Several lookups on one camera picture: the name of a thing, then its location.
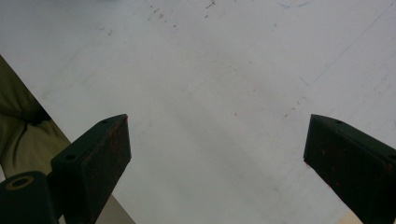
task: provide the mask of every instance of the khaki pants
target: khaki pants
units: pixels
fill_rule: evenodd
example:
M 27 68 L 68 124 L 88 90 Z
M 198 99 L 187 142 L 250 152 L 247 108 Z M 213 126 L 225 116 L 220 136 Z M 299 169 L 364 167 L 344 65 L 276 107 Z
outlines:
M 70 142 L 0 56 L 0 164 L 6 177 L 51 171 L 50 160 Z

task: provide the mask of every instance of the white surface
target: white surface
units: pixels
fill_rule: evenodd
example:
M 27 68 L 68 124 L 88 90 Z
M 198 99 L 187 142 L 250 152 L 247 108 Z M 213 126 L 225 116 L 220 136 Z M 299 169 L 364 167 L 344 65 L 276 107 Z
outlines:
M 394 2 L 3 0 L 0 53 L 72 141 L 130 116 L 136 223 L 335 223 L 309 116 L 396 147 Z

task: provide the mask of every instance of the scratch mark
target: scratch mark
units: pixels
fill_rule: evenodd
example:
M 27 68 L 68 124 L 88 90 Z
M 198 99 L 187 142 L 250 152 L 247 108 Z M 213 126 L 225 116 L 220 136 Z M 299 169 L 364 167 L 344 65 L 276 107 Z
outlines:
M 383 10 L 381 12 L 381 14 L 356 38 L 352 41 L 351 44 L 349 44 L 348 47 L 346 47 L 346 49 L 344 49 L 344 51 L 342 51 L 331 63 L 328 64 L 328 66 L 324 69 L 323 72 L 321 72 L 319 74 L 319 76 L 317 78 L 315 78 L 315 80 L 313 81 L 313 83 L 315 83 L 316 81 L 318 81 L 318 79 L 320 79 L 324 74 L 326 74 L 326 72 L 336 63 L 338 62 L 338 60 L 358 41 L 361 39 L 362 36 L 364 36 L 366 34 L 366 32 L 368 30 L 370 30 L 370 28 L 379 20 L 379 18 L 381 18 L 385 13 L 387 13 L 389 11 L 389 9 L 393 6 L 393 4 L 390 4 L 389 7 L 387 7 L 385 10 Z
M 206 9 L 208 9 L 208 8 L 210 8 L 210 7 L 213 7 L 215 4 L 216 4 L 216 3 L 215 3 L 215 0 L 211 0 L 210 5 L 207 6 Z
M 309 83 L 307 83 L 302 77 L 300 77 L 300 80 L 301 80 L 306 86 L 309 86 Z
M 306 1 L 306 2 L 304 2 L 302 4 L 300 4 L 300 5 L 297 5 L 297 6 L 286 5 L 286 4 L 282 4 L 282 3 L 279 3 L 279 2 L 277 2 L 277 4 L 282 6 L 285 9 L 288 9 L 288 8 L 291 8 L 291 7 L 304 7 L 304 6 L 308 5 L 308 4 L 310 4 L 311 2 L 312 2 L 312 0 L 311 1 Z

